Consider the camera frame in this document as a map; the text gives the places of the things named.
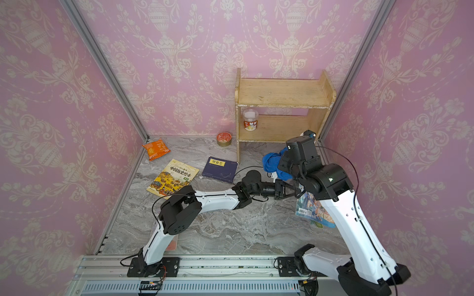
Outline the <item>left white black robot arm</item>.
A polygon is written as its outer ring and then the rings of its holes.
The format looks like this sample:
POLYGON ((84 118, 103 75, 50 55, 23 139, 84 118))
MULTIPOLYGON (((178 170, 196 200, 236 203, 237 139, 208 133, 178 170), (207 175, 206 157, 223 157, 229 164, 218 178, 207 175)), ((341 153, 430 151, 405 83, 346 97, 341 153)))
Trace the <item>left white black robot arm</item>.
POLYGON ((246 176, 231 189, 225 191, 196 191, 187 185, 172 194, 160 206, 160 213, 155 215, 156 228, 148 243, 137 254, 131 255, 127 267, 129 278, 175 278, 177 277, 180 258, 165 258, 164 253, 173 238, 187 230, 201 213, 216 210, 239 210, 254 202, 255 196, 273 197, 282 200, 289 197, 300 197, 302 190, 283 180, 263 182, 256 170, 247 172, 246 176))

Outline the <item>colourful sunflower magazine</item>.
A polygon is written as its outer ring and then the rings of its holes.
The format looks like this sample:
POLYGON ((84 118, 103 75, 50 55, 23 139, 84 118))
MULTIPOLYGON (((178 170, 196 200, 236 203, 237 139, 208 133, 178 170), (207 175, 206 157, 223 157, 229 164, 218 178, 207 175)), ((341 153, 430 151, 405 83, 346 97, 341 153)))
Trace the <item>colourful sunflower magazine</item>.
POLYGON ((314 196, 309 192, 305 192, 297 200, 295 215, 311 220, 319 228, 336 227, 332 217, 320 201, 315 200, 314 196))

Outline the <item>Hamlet purple red book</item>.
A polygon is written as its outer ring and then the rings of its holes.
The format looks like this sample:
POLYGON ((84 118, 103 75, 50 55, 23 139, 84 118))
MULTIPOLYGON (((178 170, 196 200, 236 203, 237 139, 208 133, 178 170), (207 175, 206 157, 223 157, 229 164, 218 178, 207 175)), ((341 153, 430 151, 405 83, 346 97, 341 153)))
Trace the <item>Hamlet purple red book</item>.
POLYGON ((170 242, 167 248, 165 249, 166 252, 171 252, 177 249, 178 244, 178 235, 169 236, 170 242))

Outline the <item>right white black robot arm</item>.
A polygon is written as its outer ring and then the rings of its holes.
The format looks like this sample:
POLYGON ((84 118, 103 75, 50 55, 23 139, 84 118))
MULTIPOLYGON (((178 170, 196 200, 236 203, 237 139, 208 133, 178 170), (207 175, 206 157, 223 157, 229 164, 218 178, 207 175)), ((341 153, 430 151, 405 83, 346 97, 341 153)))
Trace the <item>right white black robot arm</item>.
POLYGON ((279 169, 320 201, 349 250, 349 255, 336 255, 307 244, 295 252, 297 270, 332 278, 349 296, 391 295, 391 288, 405 283, 411 272, 396 263, 378 240, 348 174, 337 164, 322 163, 311 131, 287 140, 286 147, 279 169))

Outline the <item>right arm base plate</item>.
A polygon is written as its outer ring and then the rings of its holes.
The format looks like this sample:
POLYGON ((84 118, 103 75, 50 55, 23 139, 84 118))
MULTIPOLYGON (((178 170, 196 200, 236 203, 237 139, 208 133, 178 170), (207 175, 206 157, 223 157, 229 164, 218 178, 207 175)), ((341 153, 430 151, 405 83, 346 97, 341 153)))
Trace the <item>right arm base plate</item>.
POLYGON ((290 257, 277 257, 274 260, 274 268, 278 270, 280 277, 307 277, 317 278, 325 276, 322 273, 316 271, 310 271, 303 263, 302 259, 294 256, 290 257))

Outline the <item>blue cloth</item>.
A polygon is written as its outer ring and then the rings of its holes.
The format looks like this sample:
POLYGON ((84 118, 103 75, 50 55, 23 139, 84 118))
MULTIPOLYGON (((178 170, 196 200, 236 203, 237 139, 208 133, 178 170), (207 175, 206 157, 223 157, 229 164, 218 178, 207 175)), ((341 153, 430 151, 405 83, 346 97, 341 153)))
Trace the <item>blue cloth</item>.
POLYGON ((278 153, 269 153, 263 156, 262 165, 264 171, 271 174, 273 179, 279 179, 283 181, 288 181, 292 179, 292 176, 289 173, 286 173, 278 168, 280 160, 283 154, 288 150, 288 148, 282 149, 278 153))

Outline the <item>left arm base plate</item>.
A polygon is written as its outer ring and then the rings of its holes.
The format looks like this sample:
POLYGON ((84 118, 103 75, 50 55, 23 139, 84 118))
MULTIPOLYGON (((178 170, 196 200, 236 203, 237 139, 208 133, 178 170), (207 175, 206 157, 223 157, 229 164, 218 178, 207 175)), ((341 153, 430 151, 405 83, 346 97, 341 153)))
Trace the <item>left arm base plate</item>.
POLYGON ((146 264, 144 259, 132 259, 127 271, 128 278, 176 278, 180 267, 179 257, 164 257, 161 261, 146 264))

